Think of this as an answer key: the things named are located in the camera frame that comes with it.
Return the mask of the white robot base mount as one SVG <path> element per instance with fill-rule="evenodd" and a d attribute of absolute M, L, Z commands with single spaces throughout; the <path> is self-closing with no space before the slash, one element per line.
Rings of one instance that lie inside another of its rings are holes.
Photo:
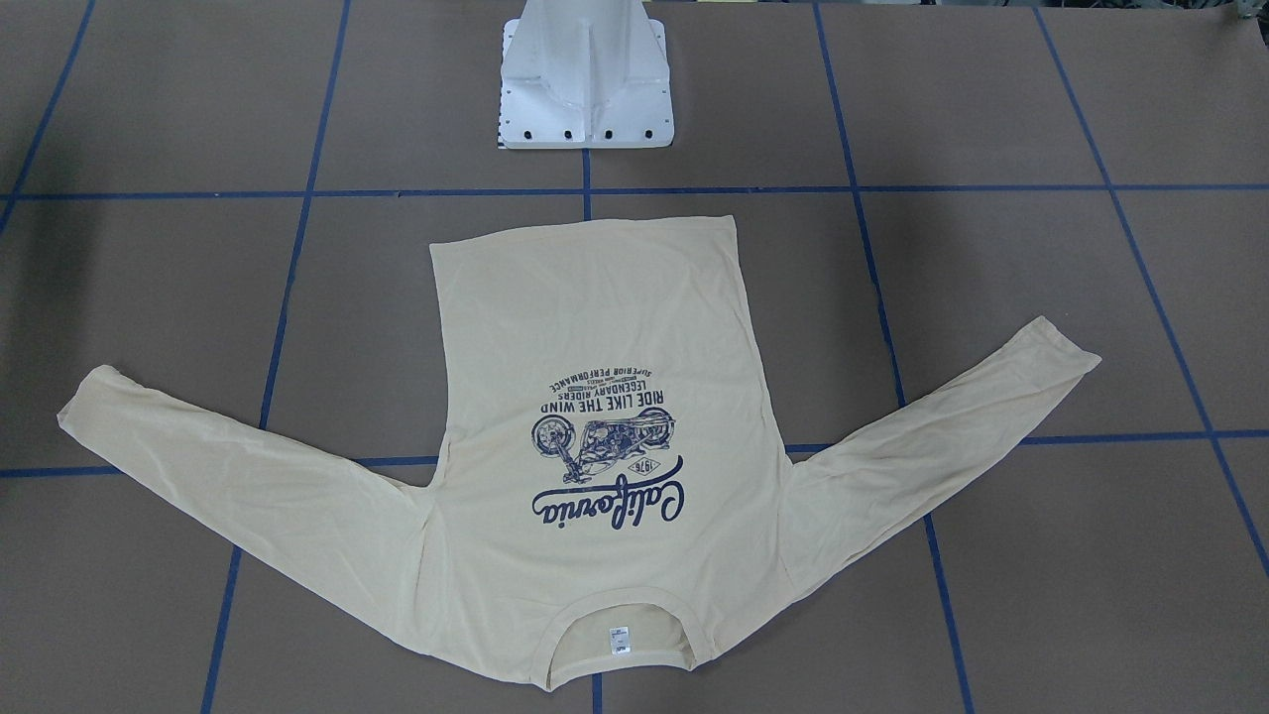
<path fill-rule="evenodd" d="M 667 148 L 673 140 L 665 28 L 642 1 L 527 1 L 504 24 L 500 148 Z"/>

